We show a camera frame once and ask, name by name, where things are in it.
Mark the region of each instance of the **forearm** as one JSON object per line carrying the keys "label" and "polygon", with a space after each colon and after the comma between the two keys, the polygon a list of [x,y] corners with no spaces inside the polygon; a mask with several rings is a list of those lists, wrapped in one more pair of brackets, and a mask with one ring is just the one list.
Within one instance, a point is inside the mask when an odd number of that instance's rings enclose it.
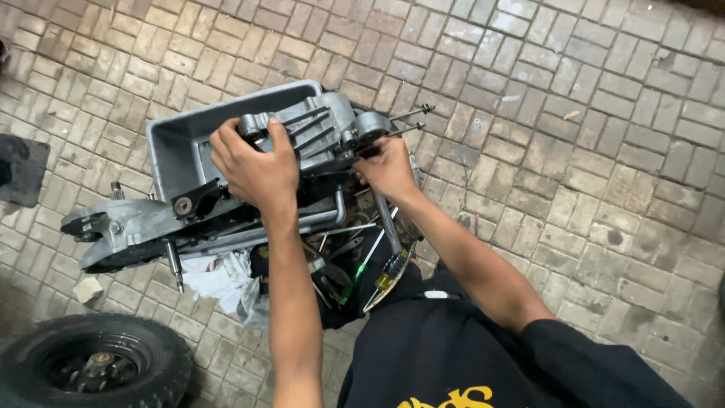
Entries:
{"label": "forearm", "polygon": [[269,236],[270,352],[277,384],[299,376],[319,379],[322,324],[307,268],[297,212],[265,227]]}
{"label": "forearm", "polygon": [[441,260],[481,310],[513,332],[535,319],[552,319],[526,278],[488,245],[438,209],[422,192],[399,201]]}

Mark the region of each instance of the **left hand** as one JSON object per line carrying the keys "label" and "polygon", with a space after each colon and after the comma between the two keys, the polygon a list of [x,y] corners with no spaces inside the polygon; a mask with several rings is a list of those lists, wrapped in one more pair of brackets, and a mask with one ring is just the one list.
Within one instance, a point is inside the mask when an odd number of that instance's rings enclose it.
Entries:
{"label": "left hand", "polygon": [[262,213],[267,226],[275,220],[297,220],[299,167],[284,125],[270,119],[274,151],[261,153],[249,146],[236,132],[239,119],[229,119],[212,134],[212,162],[227,182],[229,192],[247,201]]}

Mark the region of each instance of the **hand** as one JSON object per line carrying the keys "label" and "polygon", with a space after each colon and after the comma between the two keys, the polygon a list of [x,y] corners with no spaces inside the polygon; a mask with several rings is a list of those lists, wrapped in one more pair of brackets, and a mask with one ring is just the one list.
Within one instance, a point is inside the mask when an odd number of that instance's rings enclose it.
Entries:
{"label": "hand", "polygon": [[236,132],[239,119],[229,119],[212,134],[212,162],[227,182],[229,192],[262,213],[262,223],[297,222],[299,167],[287,130],[275,118],[267,124],[274,151],[261,153]]}
{"label": "hand", "polygon": [[420,191],[410,168],[410,157],[403,139],[382,137],[378,140],[380,155],[369,159],[360,158],[352,168],[360,182],[369,184],[375,191],[393,203],[409,194]]}

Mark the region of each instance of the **right hand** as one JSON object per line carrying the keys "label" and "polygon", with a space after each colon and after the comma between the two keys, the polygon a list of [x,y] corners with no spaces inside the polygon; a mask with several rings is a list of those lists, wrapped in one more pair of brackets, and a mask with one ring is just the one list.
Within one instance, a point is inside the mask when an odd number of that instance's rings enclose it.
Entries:
{"label": "right hand", "polygon": [[360,158],[352,165],[360,182],[369,184],[376,192],[396,204],[403,197],[419,192],[405,141],[382,137],[378,140],[378,146],[380,155],[369,159]]}

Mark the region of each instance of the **yellow print on shirt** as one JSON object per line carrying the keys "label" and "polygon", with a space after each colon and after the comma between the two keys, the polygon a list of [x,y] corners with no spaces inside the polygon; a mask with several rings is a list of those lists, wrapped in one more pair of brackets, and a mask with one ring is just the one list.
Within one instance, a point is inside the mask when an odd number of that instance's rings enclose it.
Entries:
{"label": "yellow print on shirt", "polygon": [[[440,404],[438,408],[494,408],[492,405],[487,404],[482,401],[475,401],[471,399],[468,394],[471,393],[471,391],[478,391],[483,394],[484,401],[488,401],[491,399],[491,397],[494,395],[493,391],[491,391],[488,387],[470,387],[469,389],[465,390],[463,392],[463,395],[460,394],[460,390],[453,390],[448,393],[448,396],[451,397],[448,401],[444,402],[443,404]],[[398,405],[398,408],[436,408],[432,405],[424,404],[420,401],[418,401],[415,398],[411,398],[410,402],[403,401]]]}

